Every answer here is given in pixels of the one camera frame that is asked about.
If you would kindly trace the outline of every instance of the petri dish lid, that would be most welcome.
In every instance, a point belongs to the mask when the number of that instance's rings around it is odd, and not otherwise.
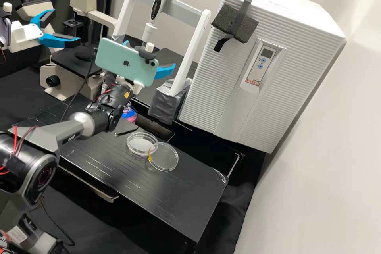
[[[127,146],[130,151],[139,156],[147,156],[148,151],[151,149],[151,153],[156,151],[158,143],[157,138],[148,132],[134,132],[127,138]]]
[[[168,143],[156,143],[148,151],[148,161],[159,171],[172,171],[179,162],[177,151]]]

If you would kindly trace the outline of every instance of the sticker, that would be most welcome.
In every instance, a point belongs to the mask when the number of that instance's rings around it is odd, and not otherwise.
[[[18,226],[15,226],[9,230],[7,234],[12,238],[12,242],[17,243],[18,245],[28,238],[28,236],[26,236],[26,234]]]

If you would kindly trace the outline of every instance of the black cable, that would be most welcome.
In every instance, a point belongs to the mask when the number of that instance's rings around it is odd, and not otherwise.
[[[75,246],[75,242],[74,242],[74,240],[70,237],[70,235],[69,234],[67,234],[66,232],[65,232],[65,230],[63,230],[51,217],[50,217],[50,215],[48,214],[48,212],[46,211],[46,208],[45,208],[45,205],[44,205],[44,203],[42,203],[42,208],[43,208],[43,210],[45,211],[45,213],[46,213],[46,215],[49,217],[49,219],[54,223],[54,225],[55,226],[57,226],[57,228],[59,229],[59,230],[61,230],[61,232],[70,240],[70,243],[71,244],[68,244],[68,243],[66,243],[66,242],[64,242],[64,244],[65,245],[67,245],[67,246]]]
[[[86,77],[83,79],[83,83],[81,85],[81,87],[79,88],[79,90],[77,91],[77,93],[74,95],[74,97],[70,100],[68,106],[66,107],[65,111],[63,112],[63,115],[61,117],[61,120],[60,122],[62,122],[62,120],[64,119],[67,111],[69,110],[71,104],[73,103],[74,99],[77,97],[77,95],[81,92],[82,88],[85,86],[85,83],[87,81],[87,79],[89,78],[89,75],[90,75],[90,72],[91,72],[91,68],[92,68],[92,64],[94,63],[94,60],[95,60],[95,56],[96,56],[96,52],[98,51],[97,48],[93,48],[93,52],[92,52],[92,58],[91,58],[91,63],[90,63],[90,67],[89,67],[89,71],[87,72],[87,75]]]
[[[68,250],[68,249],[66,249],[66,247],[65,247],[65,246],[63,246],[63,247],[62,247],[62,249],[63,249],[63,250],[65,250],[65,252],[66,252],[67,254],[70,254],[69,250]]]

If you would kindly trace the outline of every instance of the cable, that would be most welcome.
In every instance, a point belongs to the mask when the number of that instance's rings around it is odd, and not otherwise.
[[[15,125],[15,140],[14,140],[14,144],[13,144],[13,152],[12,152],[12,155],[15,154],[16,152],[16,146],[17,146],[17,126]]]
[[[4,61],[3,61],[3,62],[0,62],[0,64],[4,64],[4,63],[6,63],[7,58],[5,57],[4,51],[3,51],[3,49],[1,48],[1,46],[2,46],[2,45],[0,45],[0,50],[1,50],[1,55],[2,55],[2,57],[4,58]]]
[[[22,146],[23,146],[24,139],[26,138],[26,136],[27,136],[30,132],[32,132],[35,128],[37,128],[37,127],[38,127],[37,125],[30,127],[30,128],[25,132],[25,134],[21,137],[19,143],[18,143],[17,146],[16,146],[16,153],[15,153],[15,156],[16,156],[16,157],[20,154],[20,151],[21,151],[21,148],[22,148]]]
[[[68,244],[68,243],[66,243],[66,242],[64,242],[64,244],[65,245],[67,245],[67,246],[75,246],[75,242],[74,242],[74,240],[70,237],[70,235],[69,234],[67,234],[66,232],[65,232],[65,230],[63,230],[51,217],[50,217],[50,215],[48,214],[48,212],[46,211],[46,208],[45,208],[45,205],[44,205],[44,203],[43,202],[41,202],[41,204],[42,204],[42,208],[43,208],[43,210],[45,211],[45,213],[46,213],[46,216],[48,216],[48,218],[54,223],[54,225],[55,226],[57,226],[57,228],[59,229],[59,230],[61,230],[61,232],[67,237],[67,239],[69,239],[70,240],[70,243],[71,244]]]
[[[66,249],[66,247],[65,247],[65,246],[63,246],[63,247],[62,247],[62,249],[63,249],[63,250],[65,250],[65,252],[66,252],[67,254],[70,254],[69,250],[68,250],[68,249]]]
[[[98,51],[97,48],[93,48],[93,52],[92,52],[92,58],[91,58],[91,63],[90,63],[90,67],[89,67],[89,70],[87,71],[87,75],[86,77],[83,79],[83,83],[81,85],[81,87],[79,88],[79,90],[77,91],[77,93],[74,95],[74,97],[70,100],[68,106],[66,107],[65,111],[63,112],[63,115],[60,119],[60,122],[62,122],[62,120],[64,119],[67,111],[69,110],[71,104],[73,103],[74,99],[77,97],[77,95],[81,92],[82,88],[85,86],[85,83],[86,83],[86,80],[89,78],[89,75],[90,75],[90,72],[91,72],[91,68],[92,68],[92,64],[94,63],[94,60],[95,60],[95,56],[96,56],[96,52]]]

